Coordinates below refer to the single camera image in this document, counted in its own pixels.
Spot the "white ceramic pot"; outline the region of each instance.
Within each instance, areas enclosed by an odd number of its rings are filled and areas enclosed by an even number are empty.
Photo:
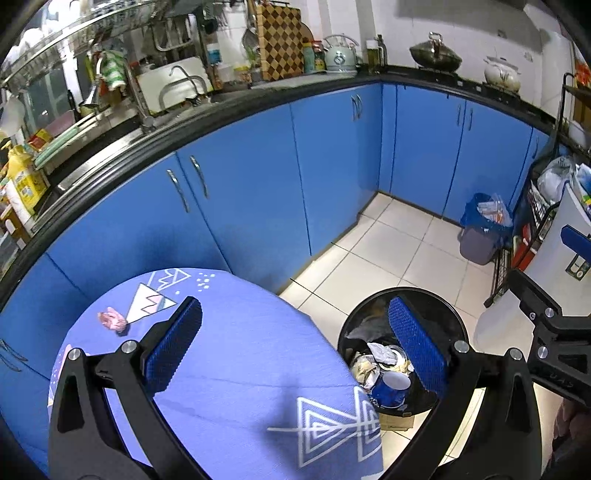
[[[504,58],[487,57],[486,67],[484,69],[484,78],[487,83],[496,85],[498,87],[510,90],[512,92],[519,92],[521,88],[521,81],[519,80],[518,68],[515,65],[507,62]]]

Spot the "plastic bag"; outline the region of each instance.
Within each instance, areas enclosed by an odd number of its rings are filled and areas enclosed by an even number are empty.
[[[562,156],[552,160],[538,179],[538,190],[550,204],[562,199],[564,185],[576,171],[572,157]]]
[[[479,202],[476,206],[478,213],[487,218],[491,222],[498,223],[502,226],[511,226],[511,216],[505,207],[505,203],[496,193],[493,194],[492,200],[488,202]]]

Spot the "black trash bin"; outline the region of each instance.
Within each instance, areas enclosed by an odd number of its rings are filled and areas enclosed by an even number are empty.
[[[357,328],[367,320],[371,320],[373,325],[384,322],[384,330],[388,331],[387,335],[376,339],[375,342],[382,343],[383,345],[400,346],[400,343],[392,332],[388,322],[388,306],[390,300],[400,294],[404,294],[406,298],[412,302],[418,314],[420,314],[426,321],[437,323],[443,332],[449,336],[450,340],[468,341],[468,334],[462,318],[458,315],[455,309],[441,297],[427,290],[423,290],[422,288],[389,288],[377,292],[365,299],[357,305],[355,310],[353,310],[351,315],[349,315],[345,321],[345,324],[340,331],[337,351],[347,365],[351,365],[355,352],[360,352],[361,354],[371,353],[365,341],[347,338],[347,335],[354,328]],[[437,402],[437,395],[425,390],[414,372],[410,374],[410,380],[411,385],[405,400],[407,407],[404,411],[397,408],[383,407],[377,407],[376,411],[395,417],[409,417],[433,408]]]

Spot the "blue cabinet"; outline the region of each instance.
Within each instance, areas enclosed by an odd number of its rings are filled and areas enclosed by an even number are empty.
[[[228,269],[174,153],[105,197],[48,253],[90,301],[153,270]]]
[[[465,103],[444,93],[398,87],[390,190],[394,196],[443,213],[460,147]],[[384,109],[390,106],[384,103]]]
[[[374,83],[357,88],[359,140],[359,208],[361,210],[378,189],[382,151],[382,85]]]
[[[86,261],[97,254],[87,252]],[[13,363],[25,357],[23,369],[30,367],[50,378],[62,340],[89,304],[47,254],[42,255],[0,314],[0,339],[8,349],[0,347],[0,355]]]
[[[392,185],[392,165],[396,140],[396,103],[398,87],[384,85],[382,92],[382,149],[379,166],[379,184],[382,192],[389,192]]]
[[[0,414],[31,460],[47,474],[49,380],[13,359],[9,361],[21,371],[0,362]]]
[[[519,180],[517,182],[517,185],[515,186],[515,190],[513,191],[513,195],[509,203],[510,212],[513,212],[513,210],[515,210],[515,207],[517,206],[517,202],[519,202],[519,197],[525,185],[525,181],[527,180],[527,176],[530,172],[530,167],[534,162],[535,158],[537,157],[538,153],[540,153],[546,145],[547,141],[548,135],[540,132],[537,129],[533,130],[531,134],[530,147],[528,148],[527,154],[525,155],[525,162],[523,163],[523,168],[521,169]]]
[[[310,258],[290,107],[228,125],[177,154],[232,273],[279,290]]]
[[[359,212],[356,90],[291,104],[312,255],[353,225]]]
[[[468,102],[456,172],[443,215],[459,222],[477,192],[511,201],[530,144],[529,125]]]

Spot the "blue tablecloth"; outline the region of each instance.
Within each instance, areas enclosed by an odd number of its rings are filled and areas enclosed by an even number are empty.
[[[140,340],[186,296],[203,325],[158,408],[213,479],[354,479],[383,470],[376,412],[310,318],[256,285],[217,270],[146,273],[96,300],[68,332],[53,368],[49,408],[65,355],[108,353]],[[112,307],[133,322],[105,328]],[[114,391],[109,404],[133,458],[147,463]]]

